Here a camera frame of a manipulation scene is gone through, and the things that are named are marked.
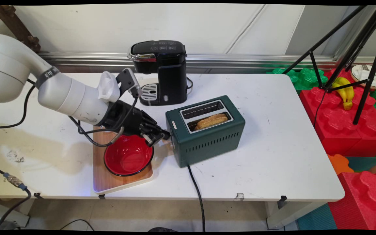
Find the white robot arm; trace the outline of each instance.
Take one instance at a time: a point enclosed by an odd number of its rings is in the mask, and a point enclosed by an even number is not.
[[[125,90],[136,99],[141,95],[130,69],[116,78],[104,72],[96,89],[60,73],[23,43],[0,34],[0,102],[17,98],[30,73],[37,78],[38,101],[46,108],[115,132],[122,123],[124,135],[140,135],[149,146],[169,138],[170,134],[145,112],[118,100]]]

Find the black tripod leg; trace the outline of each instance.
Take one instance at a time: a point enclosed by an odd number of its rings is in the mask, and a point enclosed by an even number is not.
[[[337,30],[342,28],[343,25],[345,25],[348,21],[350,21],[355,15],[357,15],[362,9],[364,9],[366,5],[359,6],[357,9],[355,9],[350,15],[348,15],[343,21],[341,21],[336,27],[334,27],[330,32],[328,32],[320,41],[318,41],[315,45],[313,45],[304,55],[302,55],[296,62],[291,64],[284,72],[283,74],[287,74],[290,70],[292,70],[297,64],[299,64],[303,59],[305,59],[309,52],[314,51],[316,48],[318,48],[324,41],[326,41],[330,36],[332,36],[334,33],[336,33]]]
[[[355,119],[353,120],[354,125],[358,124],[359,122],[359,118],[361,117],[362,109],[364,108],[365,101],[367,100],[369,89],[372,85],[375,73],[376,73],[376,55],[372,64],[372,68],[369,72],[368,81],[367,81],[367,84],[365,85],[364,93],[362,94],[361,101],[359,102],[358,110],[356,111]]]
[[[339,63],[339,65],[336,67],[336,70],[333,72],[332,76],[326,83],[326,88],[330,88],[330,86],[333,84],[334,80],[336,80],[336,77],[339,75],[339,73],[342,71],[345,64],[350,61],[351,56],[356,51],[357,47],[361,44],[362,40],[364,39],[364,36],[368,33],[372,25],[376,22],[376,10],[368,20],[368,22],[364,25],[362,30],[359,32],[358,36],[354,40],[354,42],[351,44],[349,49],[346,51],[346,54],[343,56],[342,61]]]
[[[364,37],[364,39],[362,40],[362,42],[359,45],[359,47],[356,50],[356,52],[352,55],[351,61],[346,66],[346,69],[345,69],[346,72],[350,70],[350,68],[352,67],[352,64],[355,62],[355,60],[358,57],[359,53],[361,52],[362,48],[364,48],[364,45],[367,43],[368,39],[370,38],[370,36],[372,35],[372,33],[375,30],[376,30],[376,22],[374,23],[373,27],[371,27],[371,29],[369,30],[369,32],[367,33],[367,35]]]
[[[314,71],[316,73],[317,81],[319,83],[319,88],[322,89],[323,85],[321,84],[321,78],[320,78],[320,74],[318,72],[318,68],[317,68],[316,60],[314,59],[313,52],[310,52],[310,58],[311,58],[311,62],[313,63],[313,68],[314,68]]]

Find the wooden cutting board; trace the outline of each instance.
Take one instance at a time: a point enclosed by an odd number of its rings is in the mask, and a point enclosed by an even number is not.
[[[95,132],[93,140],[100,144],[108,143],[116,133]],[[101,148],[93,145],[94,158],[94,192],[99,195],[125,189],[153,179],[152,164],[149,164],[142,172],[129,177],[119,177],[109,172],[104,164],[104,152],[107,147]]]

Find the coffee maker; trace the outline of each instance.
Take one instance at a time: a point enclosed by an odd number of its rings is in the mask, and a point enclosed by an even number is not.
[[[127,57],[137,73],[158,74],[159,83],[142,87],[142,104],[180,104],[187,99],[186,56],[185,46],[174,40],[151,40],[130,47]]]

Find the plate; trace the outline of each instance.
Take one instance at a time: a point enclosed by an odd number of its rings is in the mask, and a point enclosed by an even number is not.
[[[372,66],[371,65],[367,65],[368,69],[371,70]],[[362,65],[361,64],[358,64],[358,65],[355,65],[352,70],[351,70],[351,74],[352,74],[352,78],[353,80],[355,80],[355,82],[359,82],[360,80],[364,80],[364,79],[367,79],[368,78],[368,74],[369,73],[365,73],[362,74]],[[372,85],[371,85],[371,89],[376,89],[376,76],[374,76],[374,80],[372,82]]]

